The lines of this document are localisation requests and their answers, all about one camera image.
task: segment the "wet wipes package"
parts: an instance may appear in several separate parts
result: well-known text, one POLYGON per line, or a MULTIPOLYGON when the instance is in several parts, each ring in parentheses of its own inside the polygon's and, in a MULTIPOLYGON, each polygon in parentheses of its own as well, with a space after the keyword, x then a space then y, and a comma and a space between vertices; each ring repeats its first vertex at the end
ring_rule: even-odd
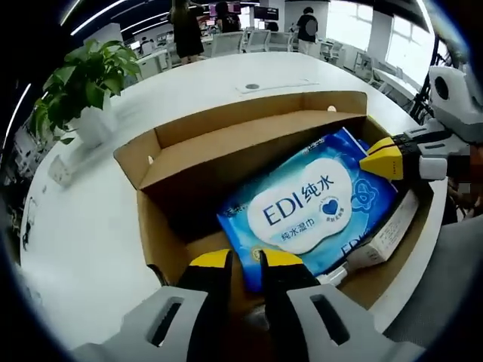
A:
POLYGON ((261 290, 261 248, 297 254, 319 275, 385 216, 397 191, 359 168, 365 156, 343 128, 253 179, 226 201, 218 219, 241 260, 250 291, 261 290))

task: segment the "white label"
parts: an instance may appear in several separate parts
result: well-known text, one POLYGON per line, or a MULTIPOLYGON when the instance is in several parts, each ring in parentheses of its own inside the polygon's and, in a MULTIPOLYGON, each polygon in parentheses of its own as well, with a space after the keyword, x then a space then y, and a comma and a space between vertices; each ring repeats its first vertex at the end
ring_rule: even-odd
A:
POLYGON ((417 211, 419 201, 413 190, 409 190, 387 223, 374 236, 373 244, 387 259, 398 246, 417 211))
POLYGON ((350 267, 357 269, 385 262, 408 230, 418 205, 419 201, 416 195, 412 190, 409 190, 371 242, 349 254, 347 261, 350 267))
POLYGON ((258 194, 248 206, 248 224, 267 244, 306 253, 350 220, 352 182, 346 168, 319 158, 298 176, 258 194))

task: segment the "desk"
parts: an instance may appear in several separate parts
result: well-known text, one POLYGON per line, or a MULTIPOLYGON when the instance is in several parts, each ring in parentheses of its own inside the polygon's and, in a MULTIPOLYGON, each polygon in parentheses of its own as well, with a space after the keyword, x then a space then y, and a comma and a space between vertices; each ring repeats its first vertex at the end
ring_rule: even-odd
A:
POLYGON ((412 100, 418 93, 417 90, 412 85, 410 85, 409 83, 406 83, 405 81, 396 77, 395 75, 389 74, 388 72, 384 72, 383 70, 380 70, 380 69, 374 69, 374 73, 376 73, 379 76, 379 78, 383 81, 383 83, 379 88, 379 91, 381 93, 388 85, 396 89, 399 93, 407 97, 409 100, 412 100))
MULTIPOLYGON (((202 43, 203 44, 209 44, 213 41, 213 36, 212 35, 209 35, 209 36, 205 36, 202 38, 202 43)), ((163 47, 163 48, 159 48, 155 51, 153 51, 151 54, 148 54, 146 55, 145 57, 142 57, 138 60, 136 60, 136 64, 142 64, 142 63, 145 63, 147 62, 148 60, 151 60, 154 58, 155 60, 155 65, 158 69, 158 73, 160 73, 163 69, 163 66, 160 64, 159 62, 159 57, 160 56, 164 56, 165 57, 165 64, 168 66, 168 69, 170 69, 172 67, 171 65, 171 60, 168 59, 170 54, 168 54, 168 49, 166 47, 163 47)))
MULTIPOLYGON (((342 69, 299 53, 269 52, 218 57, 154 75, 112 98, 118 130, 109 142, 89 153, 78 139, 68 146, 56 144, 29 190, 28 198, 34 197, 38 206, 29 216, 34 223, 20 258, 24 276, 41 300, 42 316, 59 340, 67 348, 105 341, 118 332, 128 311, 160 287, 144 263, 136 192, 112 156, 116 148, 193 112, 319 90, 364 91, 368 114, 391 134, 416 126, 394 102, 342 69), (251 83, 260 85, 257 92, 238 90, 251 83), (56 155, 76 169, 68 189, 47 175, 56 155)), ((446 185, 432 183, 435 197, 420 240, 371 308, 379 331, 401 311, 424 273, 438 237, 446 185)), ((22 234, 25 229, 26 214, 22 234)))

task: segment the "green leaves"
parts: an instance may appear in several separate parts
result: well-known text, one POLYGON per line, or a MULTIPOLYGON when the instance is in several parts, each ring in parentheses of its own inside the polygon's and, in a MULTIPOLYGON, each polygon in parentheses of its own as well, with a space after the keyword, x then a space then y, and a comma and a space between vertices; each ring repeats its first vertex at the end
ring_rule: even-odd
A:
POLYGON ((121 89, 124 87, 124 77, 119 73, 113 73, 109 76, 109 78, 104 79, 104 84, 116 96, 120 96, 121 89))
POLYGON ((69 137, 69 138, 60 138, 59 136, 54 136, 54 141, 60 141, 62 142, 64 145, 68 145, 69 143, 71 143, 74 139, 72 137, 69 137))
POLYGON ((126 63, 124 64, 124 69, 130 75, 141 73, 141 68, 136 63, 126 63))
POLYGON ((48 95, 35 104, 32 132, 40 136, 46 129, 69 132, 67 124, 73 118, 82 118, 83 109, 91 106, 103 109, 106 92, 120 95, 125 76, 140 73, 136 58, 130 48, 117 40, 99 46, 98 41, 91 39, 71 51, 64 57, 63 67, 44 84, 48 95))
POLYGON ((62 140, 59 140, 60 142, 62 142, 64 145, 68 145, 69 143, 71 143, 74 139, 72 137, 70 138, 64 138, 62 140))
POLYGON ((70 76, 74 73, 76 66, 64 66, 63 68, 59 68, 54 72, 54 76, 59 79, 62 83, 67 83, 70 79, 70 76))
POLYGON ((104 89, 89 81, 85 85, 85 94, 91 106, 102 109, 104 105, 104 89))

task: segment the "blue heart logo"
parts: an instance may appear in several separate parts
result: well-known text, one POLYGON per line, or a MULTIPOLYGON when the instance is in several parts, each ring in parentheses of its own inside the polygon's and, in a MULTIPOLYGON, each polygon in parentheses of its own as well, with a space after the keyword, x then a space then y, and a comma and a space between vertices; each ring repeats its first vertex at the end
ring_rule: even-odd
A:
POLYGON ((324 206, 322 206, 322 211, 324 211, 327 215, 335 215, 337 212, 337 207, 339 204, 335 200, 330 200, 324 206))

